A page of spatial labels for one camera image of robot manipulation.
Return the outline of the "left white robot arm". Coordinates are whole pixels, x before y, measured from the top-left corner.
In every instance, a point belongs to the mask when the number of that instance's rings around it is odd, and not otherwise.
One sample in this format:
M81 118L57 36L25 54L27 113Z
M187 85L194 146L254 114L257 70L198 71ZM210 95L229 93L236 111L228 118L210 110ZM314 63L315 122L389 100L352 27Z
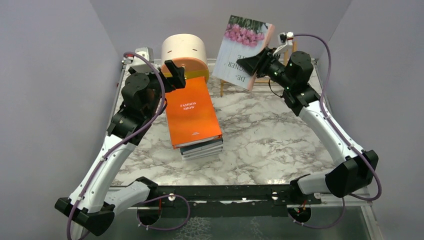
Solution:
M183 67L172 60L164 64L169 73L154 69L152 64L144 70L129 68L121 88L122 103L111 118L93 165L74 192L55 203L54 207L68 218L69 240L82 240L90 233L102 235L117 215L137 203L160 203L158 185L145 177L115 192L109 192L109 188L123 163L166 108L166 93L186 85Z

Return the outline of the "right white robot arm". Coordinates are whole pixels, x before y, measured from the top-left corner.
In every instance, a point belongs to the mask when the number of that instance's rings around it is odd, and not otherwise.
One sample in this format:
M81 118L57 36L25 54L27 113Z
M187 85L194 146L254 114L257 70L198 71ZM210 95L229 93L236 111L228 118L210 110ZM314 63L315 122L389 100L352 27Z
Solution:
M264 48L257 55L238 59L237 64L254 77L269 77L283 87L282 99L323 143L335 164L328 172L310 173L290 182L289 199L300 204L310 194L332 194L338 198L372 183L379 160L374 150L364 150L342 130L321 96L308 83L314 66L309 54L295 51L286 65L279 62L274 50Z

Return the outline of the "orange fashion show book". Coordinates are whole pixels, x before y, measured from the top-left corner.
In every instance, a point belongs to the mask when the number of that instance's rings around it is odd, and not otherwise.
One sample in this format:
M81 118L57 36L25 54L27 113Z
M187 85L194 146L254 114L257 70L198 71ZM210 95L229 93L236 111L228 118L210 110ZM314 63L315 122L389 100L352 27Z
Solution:
M204 76L186 80L185 88L166 93L166 120L174 149L222 137Z

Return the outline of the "pink flower cover book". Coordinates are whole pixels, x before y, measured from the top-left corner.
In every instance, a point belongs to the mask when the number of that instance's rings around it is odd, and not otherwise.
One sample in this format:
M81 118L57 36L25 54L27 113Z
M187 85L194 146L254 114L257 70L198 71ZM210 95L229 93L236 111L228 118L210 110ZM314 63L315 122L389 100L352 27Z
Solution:
M257 55L268 46L274 31L271 23L231 15L211 75L251 91L256 77L237 60Z

